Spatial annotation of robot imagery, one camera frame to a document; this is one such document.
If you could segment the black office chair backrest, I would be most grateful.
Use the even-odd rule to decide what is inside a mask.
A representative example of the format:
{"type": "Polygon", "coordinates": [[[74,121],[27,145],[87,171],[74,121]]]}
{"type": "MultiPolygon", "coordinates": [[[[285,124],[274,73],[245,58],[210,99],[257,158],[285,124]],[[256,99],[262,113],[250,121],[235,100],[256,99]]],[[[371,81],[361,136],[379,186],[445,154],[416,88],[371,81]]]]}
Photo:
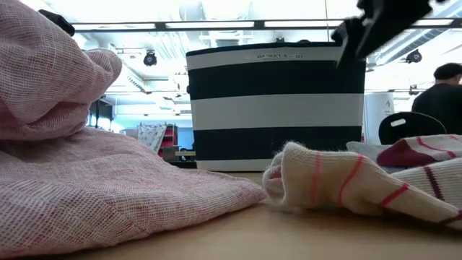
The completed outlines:
{"type": "Polygon", "coordinates": [[[383,145],[394,144],[407,137],[446,134],[446,128],[436,118],[417,112],[400,112],[384,118],[378,135],[383,145]]]}

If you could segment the red storage shelf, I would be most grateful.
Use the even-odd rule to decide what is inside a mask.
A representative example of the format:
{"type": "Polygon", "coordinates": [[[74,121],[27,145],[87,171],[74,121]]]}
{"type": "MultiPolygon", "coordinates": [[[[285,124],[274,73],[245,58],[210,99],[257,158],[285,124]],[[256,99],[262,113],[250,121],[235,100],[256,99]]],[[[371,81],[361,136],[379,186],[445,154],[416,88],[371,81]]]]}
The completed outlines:
{"type": "Polygon", "coordinates": [[[178,127],[175,124],[166,126],[165,134],[162,138],[158,155],[166,161],[176,161],[175,153],[178,151],[178,127]]]}

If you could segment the cream sock dark maroon stripes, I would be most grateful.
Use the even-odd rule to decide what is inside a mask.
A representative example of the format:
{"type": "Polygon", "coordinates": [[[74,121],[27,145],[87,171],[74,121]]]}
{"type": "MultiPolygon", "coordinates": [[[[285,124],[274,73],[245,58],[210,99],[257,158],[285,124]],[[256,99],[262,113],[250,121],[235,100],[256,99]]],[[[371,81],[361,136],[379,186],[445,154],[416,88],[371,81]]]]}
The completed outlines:
{"type": "Polygon", "coordinates": [[[391,176],[462,209],[462,158],[408,168],[391,176]]]}

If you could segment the pink woven cloth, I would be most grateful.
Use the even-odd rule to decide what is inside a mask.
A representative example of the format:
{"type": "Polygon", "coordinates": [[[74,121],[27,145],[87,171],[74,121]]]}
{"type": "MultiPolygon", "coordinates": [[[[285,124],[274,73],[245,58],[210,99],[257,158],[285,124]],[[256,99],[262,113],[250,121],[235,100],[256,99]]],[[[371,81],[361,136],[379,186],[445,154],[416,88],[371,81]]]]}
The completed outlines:
{"type": "Polygon", "coordinates": [[[0,0],[0,259],[65,254],[199,224],[262,200],[260,185],[182,170],[90,128],[122,70],[20,0],[0,0]]]}

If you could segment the person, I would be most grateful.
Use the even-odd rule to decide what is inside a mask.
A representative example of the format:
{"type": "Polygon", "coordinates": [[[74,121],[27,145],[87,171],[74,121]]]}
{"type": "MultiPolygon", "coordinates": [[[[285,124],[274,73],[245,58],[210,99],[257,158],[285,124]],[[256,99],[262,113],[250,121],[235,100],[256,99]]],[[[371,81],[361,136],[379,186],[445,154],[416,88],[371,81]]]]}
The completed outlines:
{"type": "Polygon", "coordinates": [[[433,76],[434,85],[414,99],[411,111],[436,118],[449,134],[462,135],[462,65],[444,64],[433,76]]]}

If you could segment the white patterned hanging cloth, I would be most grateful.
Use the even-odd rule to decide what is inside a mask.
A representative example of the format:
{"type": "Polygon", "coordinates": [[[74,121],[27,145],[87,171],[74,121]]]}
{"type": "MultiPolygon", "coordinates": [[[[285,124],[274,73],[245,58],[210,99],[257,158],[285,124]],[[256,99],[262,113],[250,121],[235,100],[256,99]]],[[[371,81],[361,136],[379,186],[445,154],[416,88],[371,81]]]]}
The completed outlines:
{"type": "Polygon", "coordinates": [[[155,152],[159,152],[167,126],[165,124],[146,125],[140,123],[137,126],[137,139],[155,152]]]}

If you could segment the cream red-striped maroon-toe sock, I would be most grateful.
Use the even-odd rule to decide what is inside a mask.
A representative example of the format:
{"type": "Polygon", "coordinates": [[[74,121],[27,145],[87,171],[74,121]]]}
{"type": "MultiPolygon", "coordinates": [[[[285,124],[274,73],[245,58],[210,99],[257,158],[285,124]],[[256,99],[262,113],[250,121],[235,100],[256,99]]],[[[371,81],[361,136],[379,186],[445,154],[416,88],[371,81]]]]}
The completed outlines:
{"type": "Polygon", "coordinates": [[[411,168],[462,157],[462,136],[441,134],[398,140],[377,157],[381,166],[411,168]]]}
{"type": "Polygon", "coordinates": [[[264,172],[263,187],[276,205],[288,209],[401,213],[462,231],[462,209],[394,178],[356,152],[315,151],[289,142],[264,172]]]}

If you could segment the light blue grey sock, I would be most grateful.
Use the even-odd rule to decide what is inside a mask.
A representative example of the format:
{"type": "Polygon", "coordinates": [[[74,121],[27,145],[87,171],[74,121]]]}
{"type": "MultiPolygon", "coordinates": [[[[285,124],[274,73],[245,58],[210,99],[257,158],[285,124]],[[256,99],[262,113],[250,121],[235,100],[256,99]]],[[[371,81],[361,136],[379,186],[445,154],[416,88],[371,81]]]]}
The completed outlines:
{"type": "Polygon", "coordinates": [[[368,144],[365,142],[347,142],[346,148],[350,152],[356,152],[358,154],[364,155],[365,157],[370,158],[376,164],[378,155],[384,150],[391,147],[390,145],[381,145],[381,144],[368,144]]]}

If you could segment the navy white striped fabric basket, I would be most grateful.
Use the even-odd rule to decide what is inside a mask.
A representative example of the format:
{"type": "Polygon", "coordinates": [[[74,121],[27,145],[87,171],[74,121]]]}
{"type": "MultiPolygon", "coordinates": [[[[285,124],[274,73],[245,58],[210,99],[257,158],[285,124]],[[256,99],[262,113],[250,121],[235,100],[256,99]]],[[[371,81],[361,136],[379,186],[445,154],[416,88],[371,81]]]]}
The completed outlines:
{"type": "Polygon", "coordinates": [[[365,63],[334,43],[262,43],[186,56],[199,169],[264,170],[289,141],[343,150],[362,132],[365,63]]]}

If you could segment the white cylinder appliance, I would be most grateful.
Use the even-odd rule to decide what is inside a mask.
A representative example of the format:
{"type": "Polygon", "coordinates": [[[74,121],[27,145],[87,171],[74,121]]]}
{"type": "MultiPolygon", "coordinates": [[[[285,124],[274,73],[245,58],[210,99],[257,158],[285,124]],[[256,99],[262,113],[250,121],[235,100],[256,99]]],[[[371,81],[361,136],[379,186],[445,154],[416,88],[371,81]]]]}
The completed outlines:
{"type": "Polygon", "coordinates": [[[366,94],[363,113],[364,140],[368,144],[380,144],[380,123],[387,116],[394,114],[392,92],[374,92],[366,94]]]}

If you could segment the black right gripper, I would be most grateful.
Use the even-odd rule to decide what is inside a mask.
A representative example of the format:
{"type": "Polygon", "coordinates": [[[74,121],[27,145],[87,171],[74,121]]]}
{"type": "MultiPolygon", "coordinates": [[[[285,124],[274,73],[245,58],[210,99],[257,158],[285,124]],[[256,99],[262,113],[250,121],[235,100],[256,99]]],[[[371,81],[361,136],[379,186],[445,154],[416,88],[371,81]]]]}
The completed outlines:
{"type": "Polygon", "coordinates": [[[364,12],[367,22],[364,26],[364,17],[350,17],[331,34],[331,39],[341,46],[337,68],[345,69],[358,59],[365,58],[431,13],[430,2],[431,0],[357,0],[357,7],[364,12]]]}

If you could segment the overhead black frame bar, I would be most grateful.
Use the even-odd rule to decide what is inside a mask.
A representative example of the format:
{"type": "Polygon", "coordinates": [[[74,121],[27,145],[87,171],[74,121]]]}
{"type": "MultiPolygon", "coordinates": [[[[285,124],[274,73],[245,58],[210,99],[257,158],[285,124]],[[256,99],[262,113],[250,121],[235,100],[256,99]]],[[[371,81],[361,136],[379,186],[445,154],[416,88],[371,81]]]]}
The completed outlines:
{"type": "Polygon", "coordinates": [[[340,19],[202,20],[74,23],[76,33],[142,33],[222,30],[332,30],[340,19]]]}

